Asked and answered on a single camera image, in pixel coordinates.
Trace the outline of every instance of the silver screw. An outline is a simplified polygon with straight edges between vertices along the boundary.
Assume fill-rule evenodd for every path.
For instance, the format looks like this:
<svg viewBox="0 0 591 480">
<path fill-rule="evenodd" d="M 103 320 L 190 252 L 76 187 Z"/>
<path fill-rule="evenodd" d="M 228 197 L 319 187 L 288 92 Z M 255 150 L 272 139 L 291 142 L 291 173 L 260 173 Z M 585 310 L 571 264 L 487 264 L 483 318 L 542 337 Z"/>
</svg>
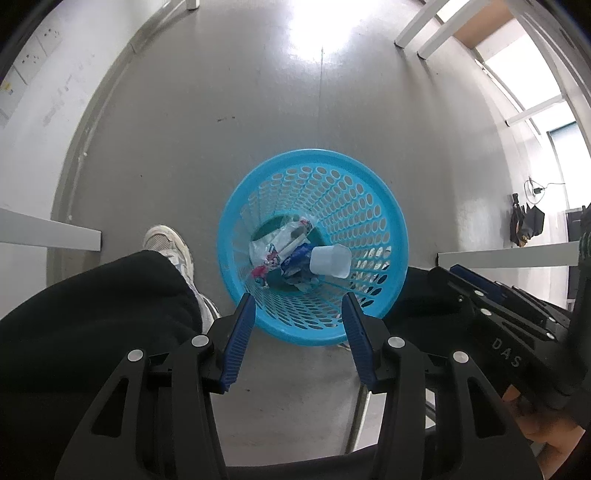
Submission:
<svg viewBox="0 0 591 480">
<path fill-rule="evenodd" d="M 402 348 L 405 344 L 406 342 L 404 341 L 404 339 L 400 337 L 390 337 L 388 339 L 388 345 L 392 348 Z"/>
<path fill-rule="evenodd" d="M 209 338 L 207 338 L 207 335 L 197 335 L 191 340 L 191 345 L 193 346 L 206 346 L 208 343 Z"/>
<path fill-rule="evenodd" d="M 144 356 L 143 351 L 136 349 L 136 350 L 130 351 L 127 354 L 127 360 L 129 360 L 130 362 L 137 362 L 138 360 L 141 360 L 143 356 Z"/>
<path fill-rule="evenodd" d="M 453 359 L 458 362 L 459 364 L 465 364 L 470 357 L 467 353 L 464 352 L 453 352 Z"/>
</svg>

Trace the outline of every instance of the white shoe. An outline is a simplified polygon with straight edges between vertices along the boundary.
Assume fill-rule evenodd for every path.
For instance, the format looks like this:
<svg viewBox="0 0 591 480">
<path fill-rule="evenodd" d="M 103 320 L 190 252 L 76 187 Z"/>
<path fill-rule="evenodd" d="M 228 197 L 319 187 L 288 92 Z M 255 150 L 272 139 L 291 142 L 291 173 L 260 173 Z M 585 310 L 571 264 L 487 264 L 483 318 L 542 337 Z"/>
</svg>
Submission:
<svg viewBox="0 0 591 480">
<path fill-rule="evenodd" d="M 195 288 L 193 259 L 181 236 L 166 225 L 155 225 L 146 232 L 142 249 L 152 250 L 165 256 L 180 272 L 195 294 L 203 323 L 202 333 L 207 333 L 213 321 L 220 318 L 220 314 L 215 304 Z"/>
</svg>

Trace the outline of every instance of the perforated basket wall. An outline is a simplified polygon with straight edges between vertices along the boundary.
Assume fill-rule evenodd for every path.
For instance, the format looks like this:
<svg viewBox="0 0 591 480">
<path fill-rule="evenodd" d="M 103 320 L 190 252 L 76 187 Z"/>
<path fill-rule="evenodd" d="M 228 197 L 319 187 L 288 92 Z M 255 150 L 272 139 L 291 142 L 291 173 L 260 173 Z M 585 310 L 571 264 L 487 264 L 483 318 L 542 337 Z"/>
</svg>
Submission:
<svg viewBox="0 0 591 480">
<path fill-rule="evenodd" d="M 312 215 L 326 245 L 353 252 L 351 275 L 320 277 L 312 292 L 261 288 L 250 276 L 248 244 L 265 222 L 287 214 Z M 398 297 L 408 267 L 408 239 L 392 193 L 370 169 L 327 150 L 295 150 L 250 172 L 222 214 L 217 239 L 222 277 L 238 302 L 256 299 L 256 324 L 299 345 L 346 341 L 340 305 L 348 291 L 363 311 L 382 317 Z"/>
</svg>

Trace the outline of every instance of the black pants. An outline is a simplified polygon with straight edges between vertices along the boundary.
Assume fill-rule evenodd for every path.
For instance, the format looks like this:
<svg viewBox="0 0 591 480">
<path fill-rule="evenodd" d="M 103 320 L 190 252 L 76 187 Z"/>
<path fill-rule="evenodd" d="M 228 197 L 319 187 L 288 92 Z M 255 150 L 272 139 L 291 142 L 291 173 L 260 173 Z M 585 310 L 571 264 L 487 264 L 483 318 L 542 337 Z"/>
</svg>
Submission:
<svg viewBox="0 0 591 480">
<path fill-rule="evenodd" d="M 134 348 L 201 333 L 195 296 L 142 251 L 53 285 L 0 321 L 0 478 L 52 478 L 78 422 Z"/>
</svg>

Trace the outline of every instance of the white plastic cup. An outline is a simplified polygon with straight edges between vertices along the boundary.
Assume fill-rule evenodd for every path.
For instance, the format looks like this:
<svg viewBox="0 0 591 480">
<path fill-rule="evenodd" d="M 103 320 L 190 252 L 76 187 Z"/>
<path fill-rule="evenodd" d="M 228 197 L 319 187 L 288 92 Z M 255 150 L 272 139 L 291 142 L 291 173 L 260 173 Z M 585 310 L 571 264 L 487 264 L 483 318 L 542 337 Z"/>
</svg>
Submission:
<svg viewBox="0 0 591 480">
<path fill-rule="evenodd" d="M 316 275 L 347 278 L 353 255 L 346 246 L 336 244 L 314 247 L 310 255 L 310 271 Z"/>
</svg>

